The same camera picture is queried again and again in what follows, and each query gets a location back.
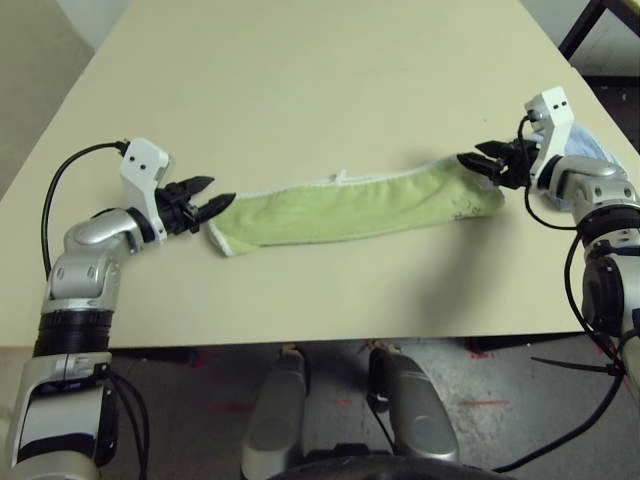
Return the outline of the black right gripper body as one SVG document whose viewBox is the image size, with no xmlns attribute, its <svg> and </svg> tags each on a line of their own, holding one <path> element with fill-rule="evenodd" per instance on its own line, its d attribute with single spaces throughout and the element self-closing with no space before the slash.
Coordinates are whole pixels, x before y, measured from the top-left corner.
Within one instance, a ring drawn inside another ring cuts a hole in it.
<svg viewBox="0 0 640 480">
<path fill-rule="evenodd" d="M 532 140 L 494 141 L 494 147 L 494 157 L 501 164 L 501 171 L 496 175 L 493 183 L 512 190 L 527 186 L 529 170 L 538 154 L 537 142 Z"/>
</svg>

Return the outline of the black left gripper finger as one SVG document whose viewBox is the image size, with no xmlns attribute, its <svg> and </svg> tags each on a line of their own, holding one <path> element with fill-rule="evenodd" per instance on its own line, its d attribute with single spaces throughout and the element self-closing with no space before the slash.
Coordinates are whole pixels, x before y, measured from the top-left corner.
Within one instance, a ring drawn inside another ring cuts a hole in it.
<svg viewBox="0 0 640 480">
<path fill-rule="evenodd" d="M 211 220 L 224 210 L 226 210 L 235 200 L 234 193 L 225 193 L 217 195 L 210 199 L 207 203 L 199 206 L 195 210 L 194 218 L 196 220 Z"/>
<path fill-rule="evenodd" d="M 183 198 L 191 198 L 194 195 L 205 190 L 214 181 L 214 177 L 203 175 L 194 176 L 182 181 L 175 182 L 173 189 L 176 195 Z"/>
</svg>

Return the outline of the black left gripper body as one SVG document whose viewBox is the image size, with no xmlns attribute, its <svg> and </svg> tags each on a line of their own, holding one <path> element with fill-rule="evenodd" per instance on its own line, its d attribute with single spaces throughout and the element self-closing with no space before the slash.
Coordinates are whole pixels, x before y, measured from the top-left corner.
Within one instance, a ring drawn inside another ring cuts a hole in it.
<svg viewBox="0 0 640 480">
<path fill-rule="evenodd" d="M 155 190 L 158 215 L 167 234 L 197 233 L 200 230 L 198 208 L 190 203 L 193 195 L 188 183 L 169 183 Z"/>
</svg>

